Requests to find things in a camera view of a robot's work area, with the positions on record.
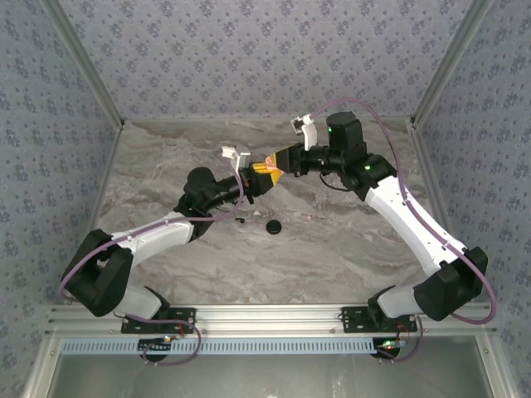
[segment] black mounting bracket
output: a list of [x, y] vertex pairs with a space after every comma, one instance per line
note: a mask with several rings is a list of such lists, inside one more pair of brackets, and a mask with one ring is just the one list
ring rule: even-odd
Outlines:
[[[169, 308], [164, 319], [177, 319], [195, 324], [195, 308]], [[122, 334], [192, 334], [193, 329], [189, 326], [177, 325], [176, 323], [143, 323], [124, 317], [122, 321]]]
[[401, 325], [407, 327], [409, 332], [417, 331], [417, 321], [411, 315], [390, 319], [392, 322], [379, 327], [369, 315], [367, 306], [342, 307], [339, 318], [341, 319], [345, 333], [404, 332]]

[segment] black cable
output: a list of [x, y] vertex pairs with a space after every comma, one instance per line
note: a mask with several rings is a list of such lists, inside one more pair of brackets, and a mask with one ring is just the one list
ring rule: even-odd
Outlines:
[[[216, 210], [222, 211], [223, 213], [228, 213], [230, 211], [230, 210], [223, 210], [219, 206], [216, 207]], [[236, 217], [234, 219], [234, 221], [239, 221], [241, 224], [244, 224], [246, 222], [246, 219], [245, 218], [241, 218], [241, 217]]]
[[335, 191], [341, 191], [341, 192], [350, 192], [350, 190], [347, 189], [347, 188], [337, 188], [337, 187], [333, 187], [332, 185], [328, 184], [328, 183], [324, 180], [324, 178], [323, 178], [323, 173], [320, 173], [320, 174], [319, 174], [319, 178], [321, 179], [321, 182], [322, 182], [325, 186], [327, 186], [328, 188], [330, 188], [330, 189], [334, 189]]

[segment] yellow object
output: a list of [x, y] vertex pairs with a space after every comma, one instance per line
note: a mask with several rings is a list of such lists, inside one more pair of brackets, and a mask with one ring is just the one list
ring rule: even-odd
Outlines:
[[274, 153], [265, 160], [265, 163], [254, 163], [252, 168], [260, 174], [270, 174], [273, 185], [276, 185], [284, 172], [276, 167], [276, 156]]

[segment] aluminum frame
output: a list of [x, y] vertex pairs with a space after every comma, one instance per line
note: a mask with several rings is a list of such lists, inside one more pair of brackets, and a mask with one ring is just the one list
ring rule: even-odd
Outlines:
[[100, 102], [101, 108], [110, 122], [118, 128], [122, 124], [122, 117], [119, 114], [118, 107], [101, 79], [98, 70], [95, 68], [89, 53], [83, 47], [72, 21], [67, 16], [62, 5], [60, 5], [58, 0], [41, 0], [41, 5], [56, 27], [57, 33], [85, 77], [87, 84]]
[[[344, 306], [362, 306], [365, 303], [336, 304], [188, 304], [179, 307], [197, 309], [197, 327], [209, 337], [326, 337], [348, 338], [338, 316]], [[485, 303], [470, 303], [459, 314], [470, 318], [484, 318], [490, 311]], [[496, 326], [463, 323], [448, 317], [436, 322], [421, 316], [424, 337], [475, 337], [489, 379], [494, 398], [519, 398], [514, 379], [503, 353]], [[94, 316], [79, 304], [56, 305], [51, 308], [41, 344], [24, 398], [46, 397], [53, 380], [63, 342], [72, 337], [123, 338], [122, 320], [114, 315]], [[392, 336], [393, 333], [359, 333], [360, 337]], [[161, 335], [143, 335], [157, 337]]]
[[470, 2], [460, 25], [446, 48], [445, 54], [431, 77], [430, 83], [428, 83], [417, 108], [413, 112], [412, 117], [415, 119], [416, 127], [421, 128], [426, 122], [428, 115], [439, 97], [441, 97], [446, 83], [451, 78], [453, 71], [474, 38], [476, 31], [480, 28], [480, 24], [485, 19], [485, 15], [493, 2], [494, 0], [472, 0]]

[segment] enclosure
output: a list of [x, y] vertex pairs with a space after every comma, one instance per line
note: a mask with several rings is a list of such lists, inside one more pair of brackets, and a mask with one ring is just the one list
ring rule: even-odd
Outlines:
[[[1, 396], [531, 396], [528, 2], [7, 0], [0, 10]], [[293, 118], [343, 97], [383, 118], [419, 205], [485, 250], [494, 321], [421, 317], [417, 356], [379, 365], [369, 354], [382, 334], [347, 334], [342, 308], [426, 276], [396, 228], [317, 173], [286, 173], [236, 221], [131, 271], [131, 283], [197, 309], [212, 345], [193, 362], [145, 366], [120, 319], [58, 299], [87, 233], [159, 219], [195, 167], [231, 175], [216, 160], [222, 146], [264, 162], [303, 139]], [[326, 116], [348, 110], [368, 150], [394, 165], [356, 104], [315, 120], [319, 143]], [[458, 313], [490, 308], [484, 290]], [[411, 339], [407, 352], [419, 332]]]

